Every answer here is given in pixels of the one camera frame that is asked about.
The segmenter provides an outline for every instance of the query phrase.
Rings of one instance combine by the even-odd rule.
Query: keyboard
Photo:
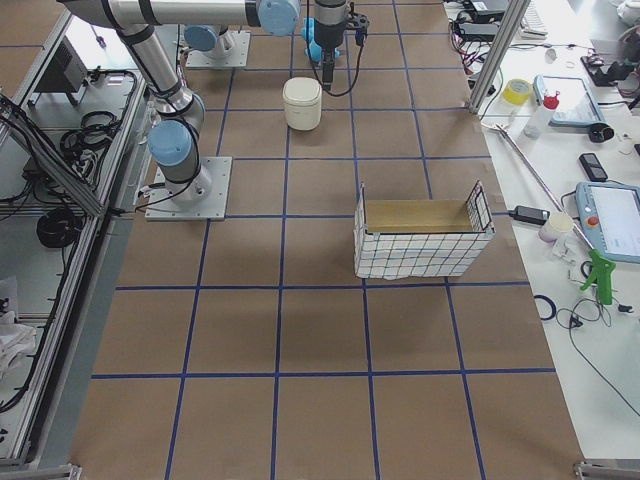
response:
[[[531,0],[520,22],[520,36],[522,38],[544,40],[548,34],[547,26],[540,19],[534,1]]]

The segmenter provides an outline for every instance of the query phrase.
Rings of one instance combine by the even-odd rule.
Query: remote control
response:
[[[579,157],[582,168],[592,182],[606,182],[609,178],[595,153],[583,153]]]

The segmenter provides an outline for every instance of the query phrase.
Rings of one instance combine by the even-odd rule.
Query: metal mounting plate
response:
[[[187,58],[187,68],[200,70],[215,70],[223,68],[246,67],[247,57],[249,56],[249,43],[251,41],[250,32],[233,32],[235,35],[236,46],[228,57],[215,59],[207,57],[202,52],[193,50],[189,52]]]
[[[167,200],[153,205],[146,210],[145,217],[149,221],[183,221],[183,220],[224,220],[229,196],[231,180],[231,157],[202,157],[202,167],[211,174],[213,183],[209,194],[197,203],[180,204]],[[158,168],[154,182],[164,182],[164,175]],[[164,188],[152,190],[149,203],[166,198]]]

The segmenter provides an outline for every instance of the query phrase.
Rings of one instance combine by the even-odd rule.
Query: blue-framed device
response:
[[[542,103],[545,92],[551,95],[560,92],[560,104],[551,118],[551,125],[588,127],[594,123],[605,123],[598,101],[584,78],[536,75],[533,90],[538,103]]]
[[[640,187],[581,182],[576,203],[584,234],[604,257],[640,263]]]

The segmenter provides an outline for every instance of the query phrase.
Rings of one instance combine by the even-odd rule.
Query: white bottle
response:
[[[533,116],[524,126],[523,132],[527,137],[536,139],[547,128],[551,121],[551,117],[553,117],[556,108],[558,108],[558,105],[560,104],[560,101],[558,100],[558,93],[559,92],[556,92],[553,97],[545,94],[542,105],[538,107]]]

